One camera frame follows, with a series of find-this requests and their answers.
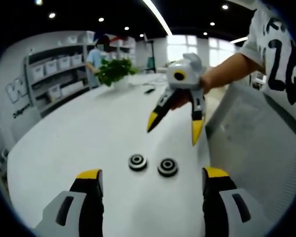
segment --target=black lettering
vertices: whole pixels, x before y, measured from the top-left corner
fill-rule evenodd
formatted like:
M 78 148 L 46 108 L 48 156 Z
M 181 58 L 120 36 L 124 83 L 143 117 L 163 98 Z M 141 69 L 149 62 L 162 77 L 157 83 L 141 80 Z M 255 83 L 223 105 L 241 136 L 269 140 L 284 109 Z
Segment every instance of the black lettering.
M 286 69 L 286 92 L 287 92 L 287 99 L 291 105 L 296 103 L 296 77 L 294 80 L 292 79 L 294 68 L 296 67 L 296 47 L 291 41 L 292 52 L 289 57 L 289 61 L 287 64 Z
M 282 52 L 282 42 L 280 42 L 278 39 L 273 39 L 268 43 L 269 48 L 275 48 L 275 60 L 273 67 L 271 69 L 271 73 L 268 79 L 268 86 L 271 90 L 277 90 L 277 91 L 284 91 L 285 90 L 285 83 L 281 80 L 276 80 L 276 74 L 277 70 L 280 66 L 280 58 L 281 58 L 281 52 Z
M 264 62 L 265 62 L 265 53 L 266 53 L 266 48 L 263 48 L 262 59 Z
M 278 27 L 276 24 L 275 24 L 275 22 L 278 22 L 278 23 L 280 23 L 281 24 L 281 28 L 280 27 Z M 276 19 L 274 19 L 274 18 L 271 18 L 270 20 L 269 20 L 269 22 L 267 23 L 267 25 L 266 25 L 266 32 L 269 34 L 269 32 L 270 32 L 270 28 L 273 28 L 273 29 L 275 29 L 275 30 L 279 30 L 279 29 L 281 29 L 281 31 L 284 33 L 285 32 L 285 30 L 286 30 L 286 27 L 285 27 L 285 25 L 282 23 L 282 22 L 280 22 L 280 21 L 278 21 L 278 20 L 276 20 Z

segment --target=black and white disc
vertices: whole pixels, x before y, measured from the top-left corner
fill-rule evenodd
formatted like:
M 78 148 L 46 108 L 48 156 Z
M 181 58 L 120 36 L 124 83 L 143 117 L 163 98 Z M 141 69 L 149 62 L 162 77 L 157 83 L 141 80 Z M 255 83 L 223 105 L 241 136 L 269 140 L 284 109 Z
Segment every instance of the black and white disc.
M 147 167 L 147 160 L 142 155 L 135 154 L 128 159 L 128 166 L 131 170 L 142 171 Z
M 158 172 L 163 177 L 172 177 L 178 172 L 178 164 L 172 158 L 165 158 L 160 162 Z

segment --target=white t-shirt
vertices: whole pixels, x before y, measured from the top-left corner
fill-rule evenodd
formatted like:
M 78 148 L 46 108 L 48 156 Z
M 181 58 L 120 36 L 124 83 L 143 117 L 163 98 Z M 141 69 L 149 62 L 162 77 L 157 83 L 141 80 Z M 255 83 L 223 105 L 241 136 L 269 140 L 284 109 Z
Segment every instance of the white t-shirt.
M 296 47 L 284 24 L 257 9 L 240 53 L 265 68 L 262 92 L 296 119 Z

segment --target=green plant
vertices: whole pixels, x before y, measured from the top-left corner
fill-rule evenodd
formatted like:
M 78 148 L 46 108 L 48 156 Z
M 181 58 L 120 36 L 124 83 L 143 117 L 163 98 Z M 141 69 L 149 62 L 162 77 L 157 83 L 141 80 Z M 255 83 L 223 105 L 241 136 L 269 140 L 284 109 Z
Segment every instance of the green plant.
M 95 74 L 101 84 L 110 86 L 113 82 L 121 80 L 124 76 L 133 75 L 137 69 L 132 67 L 129 59 L 111 60 L 102 59 L 102 65 Z

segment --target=robotic claw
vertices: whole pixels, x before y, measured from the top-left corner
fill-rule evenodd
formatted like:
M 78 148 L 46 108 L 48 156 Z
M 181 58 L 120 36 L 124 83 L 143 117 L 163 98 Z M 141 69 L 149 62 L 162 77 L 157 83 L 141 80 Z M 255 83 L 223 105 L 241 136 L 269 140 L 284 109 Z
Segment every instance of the robotic claw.
M 192 103 L 192 144 L 196 144 L 205 118 L 205 97 L 199 86 L 199 78 L 206 71 L 201 59 L 195 53 L 183 54 L 183 59 L 171 64 L 167 71 L 169 85 L 150 114 L 147 132 L 152 131 L 166 116 L 180 95 L 180 90 L 188 92 Z

